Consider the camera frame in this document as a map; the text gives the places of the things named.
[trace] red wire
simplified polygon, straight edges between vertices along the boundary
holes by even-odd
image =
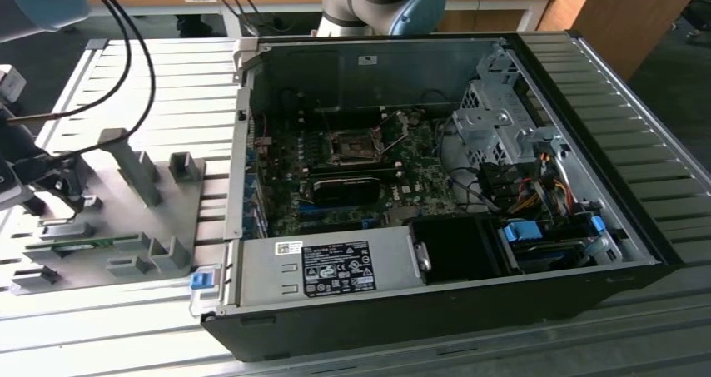
[[[530,177],[527,177],[526,179],[523,179],[522,184],[519,185],[519,192],[522,192],[523,189],[526,188],[526,182],[527,182],[527,181],[531,181],[531,178],[530,178]]]

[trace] blue plastic tab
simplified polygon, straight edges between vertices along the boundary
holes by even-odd
[[[543,238],[542,229],[535,221],[514,221],[503,228],[509,242]]]
[[[506,226],[503,228],[503,234],[507,235],[509,242],[517,241],[518,237],[515,236],[514,227],[511,225]]]
[[[205,290],[206,288],[215,287],[215,274],[214,273],[195,273],[190,277],[190,288],[193,290]]]
[[[603,232],[607,228],[605,226],[605,220],[599,216],[593,216],[593,226],[595,226],[595,229],[598,229],[598,232]]]

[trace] aluminum workbench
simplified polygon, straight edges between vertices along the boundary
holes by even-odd
[[[639,113],[590,112],[586,117],[594,134],[610,136],[606,150],[626,178],[673,179],[683,174],[682,165],[694,168],[694,160],[682,159],[675,139],[585,43],[573,45],[561,33],[530,33],[525,39],[558,82],[594,90],[587,100]],[[171,39],[149,44],[159,76],[157,105],[131,145],[155,161],[190,151],[209,162],[197,248],[197,265],[209,265],[221,261],[225,245],[237,117],[234,42]],[[94,48],[83,54],[55,112],[101,96],[122,73],[123,42]],[[138,55],[117,97],[82,116],[49,123],[38,144],[50,151],[78,149],[97,140],[102,128],[133,126],[149,96],[147,75]],[[26,296],[0,292],[3,375],[709,375],[711,235],[685,226],[685,209],[693,205],[685,201],[691,200],[663,204],[679,214],[666,232],[681,237],[673,242],[687,267],[574,319],[245,364],[190,314],[189,278]],[[30,261],[21,255],[26,227],[16,225],[15,213],[0,215],[0,291],[7,291],[8,274]]]

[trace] warning label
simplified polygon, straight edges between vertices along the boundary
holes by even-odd
[[[367,241],[305,246],[303,286],[310,298],[375,290]]]

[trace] gray robot arm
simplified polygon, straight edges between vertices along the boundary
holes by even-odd
[[[447,0],[323,0],[319,37],[429,34]]]

